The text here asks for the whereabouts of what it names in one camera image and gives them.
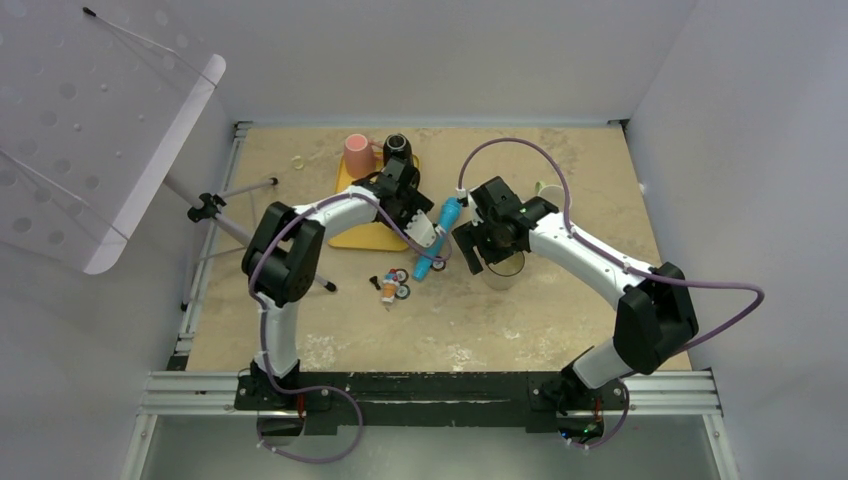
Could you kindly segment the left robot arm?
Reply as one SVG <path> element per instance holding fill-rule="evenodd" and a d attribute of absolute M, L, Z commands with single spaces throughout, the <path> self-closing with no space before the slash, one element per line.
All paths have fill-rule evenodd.
<path fill-rule="evenodd" d="M 387 159 L 381 170 L 345 190 L 299 206 L 269 205 L 248 244 L 241 268 L 260 315 L 260 347 L 254 358 L 266 376 L 259 395 L 272 408 L 292 405 L 299 392 L 290 374 L 299 358 L 299 302 L 316 278 L 327 239 L 360 225 L 382 223 L 410 247 L 424 251 L 439 237 L 427 214 L 433 203 L 418 189 L 419 169 L 410 160 Z"/>

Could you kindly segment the light green mug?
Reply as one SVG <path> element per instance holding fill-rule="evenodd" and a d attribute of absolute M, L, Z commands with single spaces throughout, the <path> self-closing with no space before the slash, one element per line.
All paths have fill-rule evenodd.
<path fill-rule="evenodd" d="M 538 197 L 555 204 L 562 204 L 565 200 L 565 191 L 559 184 L 537 182 L 535 184 L 535 194 Z"/>

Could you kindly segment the black mug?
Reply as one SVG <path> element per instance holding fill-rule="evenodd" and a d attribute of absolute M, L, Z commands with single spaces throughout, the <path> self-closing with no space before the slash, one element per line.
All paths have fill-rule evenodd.
<path fill-rule="evenodd" d="M 412 146 L 406 136 L 400 133 L 389 135 L 382 147 L 383 162 L 388 166 L 391 162 L 413 165 Z"/>

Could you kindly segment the cream mug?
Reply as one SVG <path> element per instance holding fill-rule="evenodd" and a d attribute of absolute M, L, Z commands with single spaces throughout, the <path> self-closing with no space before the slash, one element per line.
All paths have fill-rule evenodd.
<path fill-rule="evenodd" d="M 482 272 L 483 282 L 492 290 L 505 291 L 520 279 L 526 265 L 523 252 L 516 252 L 498 263 L 489 263 Z"/>

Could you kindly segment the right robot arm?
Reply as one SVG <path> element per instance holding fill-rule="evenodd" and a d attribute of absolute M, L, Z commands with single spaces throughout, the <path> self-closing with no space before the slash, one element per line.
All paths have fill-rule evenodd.
<path fill-rule="evenodd" d="M 566 221 L 550 201 L 521 200 L 499 176 L 458 195 L 471 219 L 452 235 L 472 274 L 532 253 L 574 275 L 615 310 L 611 338 L 562 370 L 561 392 L 569 404 L 588 405 L 602 386 L 631 372 L 653 373 L 698 333 L 677 266 L 655 269 L 627 257 Z"/>

